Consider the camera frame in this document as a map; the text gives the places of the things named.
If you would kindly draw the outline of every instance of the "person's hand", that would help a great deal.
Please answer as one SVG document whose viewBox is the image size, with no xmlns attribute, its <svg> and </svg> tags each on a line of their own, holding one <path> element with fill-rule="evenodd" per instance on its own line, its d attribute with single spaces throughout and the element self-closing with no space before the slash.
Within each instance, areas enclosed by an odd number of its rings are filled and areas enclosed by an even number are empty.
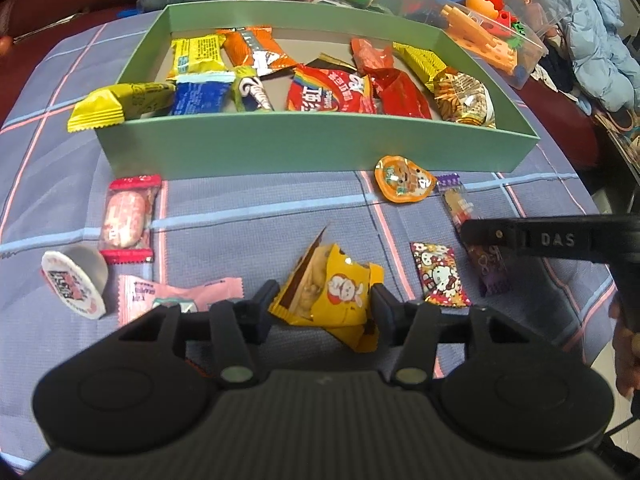
<svg viewBox="0 0 640 480">
<path fill-rule="evenodd" d="M 620 316 L 620 303 L 614 298 L 609 307 L 609 317 L 616 320 L 613 332 L 613 349 L 616 352 L 616 388 L 620 395 L 631 398 L 640 390 L 640 333 L 629 330 Z"/>
</svg>

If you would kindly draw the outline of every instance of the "pink wrapped snack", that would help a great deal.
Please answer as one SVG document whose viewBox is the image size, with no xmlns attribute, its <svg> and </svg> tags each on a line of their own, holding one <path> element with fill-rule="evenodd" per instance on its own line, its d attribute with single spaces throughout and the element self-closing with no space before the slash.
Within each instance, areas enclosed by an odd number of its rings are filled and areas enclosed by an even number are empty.
<svg viewBox="0 0 640 480">
<path fill-rule="evenodd" d="M 161 184 L 159 175 L 119 178 L 110 184 L 98 243 L 108 264 L 153 261 L 151 216 Z"/>
<path fill-rule="evenodd" d="M 177 288 L 123 274 L 118 277 L 118 324 L 133 321 L 163 301 L 180 303 L 184 312 L 190 311 L 185 306 L 192 304 L 202 312 L 211 303 L 243 296 L 242 278 L 223 278 L 193 288 Z"/>
</svg>

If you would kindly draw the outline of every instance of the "blue and white package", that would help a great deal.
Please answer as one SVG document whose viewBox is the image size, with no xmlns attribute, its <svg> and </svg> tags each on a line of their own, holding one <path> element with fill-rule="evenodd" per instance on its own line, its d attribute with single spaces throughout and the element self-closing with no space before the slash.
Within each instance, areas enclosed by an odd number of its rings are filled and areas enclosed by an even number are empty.
<svg viewBox="0 0 640 480">
<path fill-rule="evenodd" d="M 175 79 L 175 100 L 170 115 L 214 114 L 222 110 L 225 97 L 236 78 L 233 72 L 179 75 Z"/>
</svg>

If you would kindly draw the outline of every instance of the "green box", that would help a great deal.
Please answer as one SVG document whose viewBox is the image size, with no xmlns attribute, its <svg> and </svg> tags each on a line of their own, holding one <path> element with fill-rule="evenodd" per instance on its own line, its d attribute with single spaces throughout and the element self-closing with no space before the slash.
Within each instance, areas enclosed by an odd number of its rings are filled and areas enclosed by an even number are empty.
<svg viewBox="0 0 640 480">
<path fill-rule="evenodd" d="M 174 179 L 370 170 L 384 155 L 403 155 L 427 170 L 511 171 L 540 140 L 500 87 L 441 30 L 368 10 L 267 0 L 168 6 L 118 81 L 153 80 L 172 34 L 179 37 L 217 27 L 265 24 L 283 30 L 399 41 L 433 50 L 444 62 L 487 86 L 498 129 L 342 112 L 146 118 L 96 130 L 116 177 L 159 173 Z"/>
</svg>

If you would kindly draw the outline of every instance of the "orange snack package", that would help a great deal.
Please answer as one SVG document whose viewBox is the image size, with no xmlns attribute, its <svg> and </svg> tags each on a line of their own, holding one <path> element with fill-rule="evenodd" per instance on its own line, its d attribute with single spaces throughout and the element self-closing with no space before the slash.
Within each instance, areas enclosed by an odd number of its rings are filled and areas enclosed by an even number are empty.
<svg viewBox="0 0 640 480">
<path fill-rule="evenodd" d="M 384 271 L 362 266 L 337 244 L 316 238 L 299 261 L 269 312 L 293 326 L 324 328 L 356 352 L 373 352 L 378 329 L 369 306 L 369 290 Z"/>
<path fill-rule="evenodd" d="M 394 67 L 394 51 L 390 46 L 380 50 L 373 47 L 367 40 L 353 38 L 351 40 L 351 50 L 353 51 L 353 59 L 358 67 L 358 72 L 361 74 L 366 74 L 367 70 L 376 68 Z"/>
<path fill-rule="evenodd" d="M 437 183 L 431 173 L 399 155 L 382 157 L 374 174 L 385 198 L 396 203 L 420 202 Z"/>
<path fill-rule="evenodd" d="M 251 66 L 258 77 L 297 65 L 273 39 L 271 27 L 222 28 L 216 33 L 225 35 L 223 47 L 233 66 Z"/>
</svg>

